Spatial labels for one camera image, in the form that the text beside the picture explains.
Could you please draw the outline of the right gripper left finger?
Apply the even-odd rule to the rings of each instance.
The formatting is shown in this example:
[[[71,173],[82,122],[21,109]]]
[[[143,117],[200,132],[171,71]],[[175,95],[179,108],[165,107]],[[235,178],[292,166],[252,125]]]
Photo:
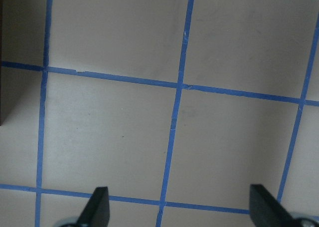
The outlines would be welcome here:
[[[108,187],[97,187],[79,216],[77,227],[107,227],[110,220]]]

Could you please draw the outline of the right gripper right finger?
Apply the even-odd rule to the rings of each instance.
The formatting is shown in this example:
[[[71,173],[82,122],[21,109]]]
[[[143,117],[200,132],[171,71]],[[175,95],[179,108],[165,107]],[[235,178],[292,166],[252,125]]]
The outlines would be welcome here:
[[[256,227],[302,227],[261,184],[251,184],[249,216]]]

